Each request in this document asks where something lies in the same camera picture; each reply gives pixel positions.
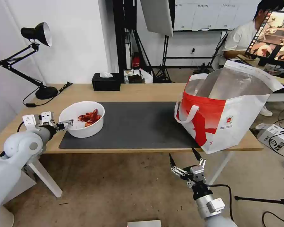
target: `monitor screen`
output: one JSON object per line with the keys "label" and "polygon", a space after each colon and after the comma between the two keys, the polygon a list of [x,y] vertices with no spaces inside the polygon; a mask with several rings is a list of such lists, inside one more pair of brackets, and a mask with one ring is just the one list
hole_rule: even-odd
{"label": "monitor screen", "polygon": [[269,12],[246,50],[247,55],[284,65],[284,12]]}

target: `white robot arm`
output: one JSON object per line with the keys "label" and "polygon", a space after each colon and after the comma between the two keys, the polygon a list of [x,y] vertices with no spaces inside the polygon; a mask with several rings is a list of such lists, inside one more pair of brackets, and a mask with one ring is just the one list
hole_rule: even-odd
{"label": "white robot arm", "polygon": [[184,169],[178,168],[169,154],[172,173],[182,180],[186,180],[187,186],[193,190],[193,199],[198,206],[200,217],[205,221],[205,227],[237,227],[231,219],[221,215],[225,208],[223,200],[221,198],[214,199],[212,191],[205,184],[206,159],[202,159],[194,148],[192,150],[199,164]]}
{"label": "white robot arm", "polygon": [[23,116],[27,130],[12,134],[4,143],[5,155],[0,157],[0,205],[21,176],[22,167],[45,152],[47,142],[59,130],[73,125],[73,120],[58,124],[53,122],[51,112]]}

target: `white shirt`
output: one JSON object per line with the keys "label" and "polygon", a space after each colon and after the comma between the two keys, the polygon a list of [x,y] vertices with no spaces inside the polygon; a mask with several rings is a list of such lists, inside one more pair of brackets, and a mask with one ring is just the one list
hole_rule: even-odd
{"label": "white shirt", "polygon": [[255,36],[257,30],[255,29],[255,22],[251,20],[250,22],[237,27],[235,30],[231,31],[227,36],[227,39],[224,44],[222,51],[235,50],[242,51],[246,50],[249,44],[251,43],[253,37]]}

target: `red and white bag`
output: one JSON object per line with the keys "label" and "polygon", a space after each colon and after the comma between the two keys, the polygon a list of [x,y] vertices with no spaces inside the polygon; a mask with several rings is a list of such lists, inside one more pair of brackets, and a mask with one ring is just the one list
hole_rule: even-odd
{"label": "red and white bag", "polygon": [[268,73],[227,61],[223,69],[190,77],[175,119],[207,154],[214,153],[238,145],[270,94],[281,88]]}

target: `red object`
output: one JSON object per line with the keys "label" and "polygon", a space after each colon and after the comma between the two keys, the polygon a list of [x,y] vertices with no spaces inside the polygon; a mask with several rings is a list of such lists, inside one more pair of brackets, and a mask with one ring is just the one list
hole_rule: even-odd
{"label": "red object", "polygon": [[86,113],[85,115],[80,115],[78,121],[85,122],[85,127],[90,126],[96,123],[101,118],[101,115],[98,115],[98,109],[95,109],[93,112]]}
{"label": "red object", "polygon": [[192,120],[195,127],[194,130],[196,131],[195,140],[199,146],[203,146],[206,143],[206,133],[216,133],[225,102],[226,100],[192,96],[184,91],[182,105],[187,114],[192,105],[200,107]]}
{"label": "red object", "polygon": [[133,67],[140,67],[140,57],[136,53],[133,55]]}

